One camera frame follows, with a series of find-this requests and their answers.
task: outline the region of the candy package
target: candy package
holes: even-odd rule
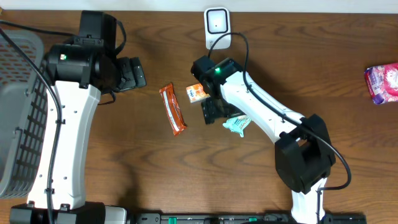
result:
[[[166,107],[167,117],[169,117],[170,124],[172,125],[174,136],[180,134],[187,126],[182,119],[180,107],[178,106],[177,98],[174,95],[173,84],[159,90],[163,98],[163,103]]]
[[[246,115],[238,116],[235,118],[228,119],[224,124],[224,128],[229,128],[231,132],[238,133],[243,138],[243,129],[249,125],[251,122],[251,118]]]
[[[191,103],[209,98],[210,95],[203,91],[203,86],[198,83],[187,87],[187,95]]]
[[[375,104],[398,101],[398,63],[366,69],[365,80]]]

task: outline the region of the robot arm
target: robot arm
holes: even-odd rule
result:
[[[85,161],[91,121],[101,94],[146,85],[138,58],[116,58],[117,20],[103,12],[83,11],[79,36],[70,44],[54,45],[45,75],[62,106],[63,121],[53,168],[54,210],[74,210],[86,203]],[[48,116],[39,169],[28,204],[47,208],[45,189],[57,112],[47,91]]]
[[[242,68],[227,58],[215,65],[203,56],[194,62],[191,72],[214,100],[223,107],[233,105],[248,115],[275,144],[275,166],[280,178],[292,189],[292,217],[299,223],[317,222],[317,189],[326,184],[330,167],[335,163],[333,152],[316,141],[306,139],[299,129],[284,121],[248,91],[243,81]],[[246,79],[252,89],[275,110],[286,114],[300,125],[314,131],[321,131],[328,137],[322,119],[313,115],[306,119],[300,113],[288,109],[261,89],[246,72]],[[300,140],[306,140],[301,146]],[[325,215],[320,200],[320,218]]]

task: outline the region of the small orange box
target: small orange box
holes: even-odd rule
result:
[[[209,94],[207,94],[203,91],[203,86],[200,83],[192,85],[192,86],[188,86],[187,87],[187,95],[188,95],[189,101],[191,101],[191,103],[201,101],[201,100],[204,100],[204,99],[210,97]]]

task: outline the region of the basket mesh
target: basket mesh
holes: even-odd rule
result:
[[[40,65],[43,45],[36,35],[26,31],[13,31],[9,37],[36,65]],[[16,151],[16,156],[7,158],[7,160],[14,160],[15,163],[12,174],[7,179],[5,190],[0,189],[0,198],[25,197],[30,192],[40,164],[47,120],[47,95],[44,84],[32,72],[29,64],[4,39],[0,38],[0,89],[8,85],[21,85],[21,83],[26,85],[26,89],[22,88],[26,90],[26,101],[18,103],[23,104],[21,106],[25,110],[23,114],[26,114],[26,110],[29,112],[27,117],[21,118],[19,124],[16,124],[18,128],[15,133],[20,136],[19,142],[17,147],[9,149]]]

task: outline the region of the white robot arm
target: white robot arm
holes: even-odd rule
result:
[[[117,26],[124,41],[115,49]],[[84,177],[91,122],[101,94],[110,93],[114,98],[114,93],[146,85],[137,57],[117,58],[126,43],[122,23],[103,12],[83,11],[79,36],[52,46],[45,59],[44,74],[1,29],[0,34],[30,63],[48,88],[39,168],[27,203],[11,209],[10,222],[125,224],[126,209],[86,202]]]
[[[275,109],[285,113],[288,117],[294,119],[296,122],[301,123],[301,118],[304,116],[300,113],[294,112],[288,107],[282,105],[267,92],[261,89],[246,72],[248,83],[252,89],[266,102],[272,105]],[[289,133],[296,126],[284,121],[280,116],[276,115],[268,107],[264,106],[257,100],[252,93],[250,93],[244,82],[242,72],[236,72],[226,79],[226,83],[220,86],[223,99],[243,113],[248,115],[271,139],[273,143],[280,139],[279,134],[282,132]],[[314,184],[309,193],[294,192],[292,216],[299,223],[316,223],[317,222],[317,189],[326,184],[326,178],[320,179]],[[325,215],[322,208],[322,199],[320,202],[320,219]]]
[[[246,72],[246,81],[251,85],[251,90],[269,106],[259,101],[248,90],[243,80],[242,68],[232,59],[227,58],[215,65],[207,56],[203,56],[194,62],[191,72],[203,85],[204,90],[212,96],[210,100],[218,101],[214,105],[221,104],[223,108],[233,105],[248,115],[268,135],[275,144],[277,172],[285,184],[292,189],[292,217],[299,223],[317,223],[317,190],[326,184],[330,167],[335,163],[334,154],[330,151],[324,153],[324,149],[321,149],[316,142],[310,143],[309,139],[298,134],[299,129],[296,125],[287,122],[273,110],[285,114],[299,125],[308,127],[308,120],[271,97],[254,83]],[[315,126],[322,127],[325,136],[328,137],[323,121],[318,116],[310,119],[315,119],[317,121]],[[300,140],[308,141],[303,146],[299,146]],[[321,198],[319,219],[322,219],[324,215]]]

